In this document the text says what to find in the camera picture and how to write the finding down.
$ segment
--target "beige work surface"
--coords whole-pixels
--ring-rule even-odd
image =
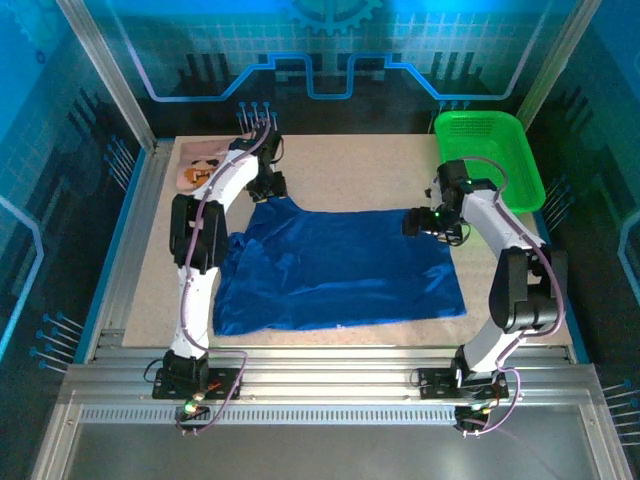
[[[124,345],[167,347],[178,315],[178,276],[169,254],[171,200],[177,193],[176,164],[183,142],[223,137],[178,137],[149,238],[142,272],[128,319]],[[424,190],[439,165],[433,135],[310,135],[285,136],[285,155],[278,164],[293,200],[305,210],[345,212],[387,210],[427,205]],[[246,229],[254,205],[242,193],[229,208],[229,231]],[[530,215],[523,221],[535,228]],[[467,315],[415,320],[390,325],[286,332],[263,330],[247,335],[213,338],[212,345],[395,345],[456,346],[470,340],[489,317],[487,305],[496,259],[472,232],[452,248]],[[545,344],[569,345],[563,327]]]

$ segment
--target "green basket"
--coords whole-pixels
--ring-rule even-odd
[[[504,202],[515,213],[533,212],[545,201],[544,187],[520,121],[504,112],[450,111],[435,121],[442,162],[468,155],[495,160],[509,174]],[[495,167],[467,160],[471,178],[489,178],[497,187],[503,178]]]

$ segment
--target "metal bracket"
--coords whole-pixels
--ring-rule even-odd
[[[239,368],[209,368],[208,382],[209,385],[219,383],[220,385],[210,390],[205,395],[205,400],[223,400],[227,397],[236,376],[240,372]],[[235,392],[231,395],[231,400],[237,400],[240,397],[241,384],[236,387]],[[189,400],[193,395],[193,391],[186,391],[174,384],[168,379],[164,369],[160,368],[156,372],[156,379],[153,383],[153,392],[151,396],[156,400]]]
[[[458,380],[450,368],[418,368],[418,389],[421,400],[473,399],[479,401],[509,398],[504,373],[495,378],[474,380],[458,387]]]

